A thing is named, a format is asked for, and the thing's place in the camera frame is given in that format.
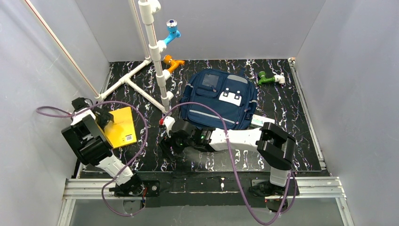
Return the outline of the yellow book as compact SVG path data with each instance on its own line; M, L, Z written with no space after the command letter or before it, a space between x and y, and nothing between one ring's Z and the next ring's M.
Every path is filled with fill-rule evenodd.
M109 122L104 133L113 149L131 145L137 142L136 131L131 107L123 107L109 112L113 122Z

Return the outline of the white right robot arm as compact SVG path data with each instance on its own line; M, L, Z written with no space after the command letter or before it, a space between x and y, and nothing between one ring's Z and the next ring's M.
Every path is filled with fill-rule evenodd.
M292 169L296 139L281 127L266 122L260 128L228 130L218 128L197 128L185 120L166 117L160 120L166 135L158 146L165 157L173 160L185 148L200 152L244 150L258 152L270 165L270 178L250 187L257 196L282 194L286 187L288 173Z

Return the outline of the navy blue student backpack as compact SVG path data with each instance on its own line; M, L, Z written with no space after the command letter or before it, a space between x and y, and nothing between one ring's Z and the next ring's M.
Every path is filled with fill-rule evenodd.
M257 88L243 72L203 69L186 84L180 117L203 127L247 129L257 108Z

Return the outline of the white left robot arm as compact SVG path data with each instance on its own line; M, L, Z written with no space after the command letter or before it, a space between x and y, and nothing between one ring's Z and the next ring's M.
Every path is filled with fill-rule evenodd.
M61 133L77 158L82 164L101 168L116 178L117 187L110 191L126 196L141 195L142 180L130 168L122 170L125 164L113 154L113 146L105 134L105 127L114 123L114 116L97 106L89 110L89 103L83 97L73 100L72 106L79 115L73 116L70 126Z

